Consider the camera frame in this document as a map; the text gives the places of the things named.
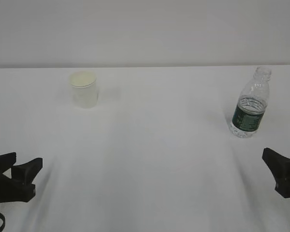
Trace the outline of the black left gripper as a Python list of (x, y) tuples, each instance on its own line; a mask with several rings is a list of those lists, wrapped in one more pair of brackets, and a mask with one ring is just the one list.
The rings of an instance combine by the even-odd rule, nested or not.
[[(32, 182), (43, 168), (43, 159), (35, 158), (13, 166), (15, 163), (15, 152), (0, 155), (0, 203), (27, 203), (36, 195), (36, 188)], [(3, 174), (10, 168), (11, 178)]]

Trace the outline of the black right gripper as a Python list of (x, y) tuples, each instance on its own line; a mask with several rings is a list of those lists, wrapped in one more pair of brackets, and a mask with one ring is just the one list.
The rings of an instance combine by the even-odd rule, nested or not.
[(275, 191), (284, 198), (290, 198), (290, 158), (284, 157), (270, 148), (265, 148), (262, 160), (276, 181)]

